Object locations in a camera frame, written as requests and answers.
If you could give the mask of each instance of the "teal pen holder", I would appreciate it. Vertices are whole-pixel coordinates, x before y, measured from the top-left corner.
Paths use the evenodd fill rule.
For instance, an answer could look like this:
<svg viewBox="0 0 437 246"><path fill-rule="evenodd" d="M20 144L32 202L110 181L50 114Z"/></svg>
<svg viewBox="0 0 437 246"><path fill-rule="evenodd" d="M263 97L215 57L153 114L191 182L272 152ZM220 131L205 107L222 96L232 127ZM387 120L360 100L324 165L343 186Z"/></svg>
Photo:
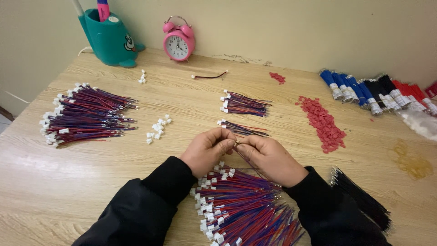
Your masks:
<svg viewBox="0 0 437 246"><path fill-rule="evenodd" d="M79 16L83 31L96 57L109 66L135 67L138 52L146 47L134 43L121 19L114 13L104 21L99 20L97 9L86 10Z"/></svg>

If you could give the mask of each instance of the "pile of red pieces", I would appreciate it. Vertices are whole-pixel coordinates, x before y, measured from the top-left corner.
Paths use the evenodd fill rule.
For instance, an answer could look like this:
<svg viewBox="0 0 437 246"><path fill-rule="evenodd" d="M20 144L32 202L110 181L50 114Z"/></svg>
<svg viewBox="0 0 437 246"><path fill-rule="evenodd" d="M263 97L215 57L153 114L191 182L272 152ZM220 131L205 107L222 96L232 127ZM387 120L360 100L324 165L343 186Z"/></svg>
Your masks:
<svg viewBox="0 0 437 246"><path fill-rule="evenodd" d="M342 139L346 136L346 133L335 126L334 117L322 107L319 99L312 100L311 98L299 96L299 101L302 104L302 111L308 113L309 124L317 129L317 136L323 143L321 146L323 152L328 154L338 149L338 146L346 148Z"/></svg>
<svg viewBox="0 0 437 246"><path fill-rule="evenodd" d="M279 84L284 84L285 83L285 77L282 77L278 73L269 72L269 74L270 74L270 77L272 77L275 80L277 80L279 82Z"/></svg>

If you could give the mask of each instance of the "wooden table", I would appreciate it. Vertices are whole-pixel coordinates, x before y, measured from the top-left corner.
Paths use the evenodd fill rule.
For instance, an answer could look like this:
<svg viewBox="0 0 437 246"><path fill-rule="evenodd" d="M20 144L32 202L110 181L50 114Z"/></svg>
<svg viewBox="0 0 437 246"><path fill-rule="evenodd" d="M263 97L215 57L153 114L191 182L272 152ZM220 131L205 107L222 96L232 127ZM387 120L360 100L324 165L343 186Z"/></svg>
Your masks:
<svg viewBox="0 0 437 246"><path fill-rule="evenodd" d="M216 127L217 120L267 128L273 138L303 165L312 165L329 178L331 166L339 166L353 181L392 212L393 245L435 245L437 241L437 176L414 181L389 158L398 139L411 152L436 165L436 143L411 131L397 116L372 118L357 105L334 101L315 73L192 56L176 63L161 50L149 49L133 69L102 64L93 54L81 54L45 89L0 137L0 245L70 245L98 218L109 200L128 180L149 175L168 156L179 156L198 133ZM147 83L139 84L141 69ZM193 80L192 74L214 76ZM286 77L284 85L269 72ZM55 149L45 143L38 121L52 111L53 98L89 82L103 90L136 98L140 110L126 115L138 120L139 130L110 142L80 142ZM219 111L223 89L249 97L270 99L268 117L225 114ZM346 129L346 148L324 154L306 113L295 106L299 95L320 98ZM146 144L151 125L165 114L173 123L165 135ZM238 155L226 156L231 166L245 166ZM209 245L199 231L195 201L179 205L167 234L166 245ZM305 235L299 245L310 245Z"/></svg>

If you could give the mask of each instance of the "clock face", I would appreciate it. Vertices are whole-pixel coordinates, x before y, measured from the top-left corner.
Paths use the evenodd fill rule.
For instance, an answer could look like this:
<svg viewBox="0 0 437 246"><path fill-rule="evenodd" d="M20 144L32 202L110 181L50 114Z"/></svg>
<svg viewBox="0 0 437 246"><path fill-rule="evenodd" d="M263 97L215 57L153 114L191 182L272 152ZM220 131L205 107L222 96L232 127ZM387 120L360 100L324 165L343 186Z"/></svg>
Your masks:
<svg viewBox="0 0 437 246"><path fill-rule="evenodd" d="M179 36L170 36L167 38L165 47L167 52L175 59L183 59L188 55L188 45Z"/></svg>

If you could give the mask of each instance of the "black sleeve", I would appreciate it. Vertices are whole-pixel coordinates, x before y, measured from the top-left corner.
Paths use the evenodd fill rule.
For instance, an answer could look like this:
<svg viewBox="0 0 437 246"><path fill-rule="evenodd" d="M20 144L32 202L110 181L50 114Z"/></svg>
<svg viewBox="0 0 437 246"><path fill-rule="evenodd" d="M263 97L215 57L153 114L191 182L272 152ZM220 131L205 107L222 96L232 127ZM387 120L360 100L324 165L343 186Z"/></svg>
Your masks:
<svg viewBox="0 0 437 246"><path fill-rule="evenodd" d="M195 182L183 161L169 157L147 178L129 180L73 246L162 245L176 206Z"/></svg>
<svg viewBox="0 0 437 246"><path fill-rule="evenodd" d="M348 195L333 190L314 170L296 186L283 188L299 206L299 220L312 246L389 246L377 225Z"/></svg>

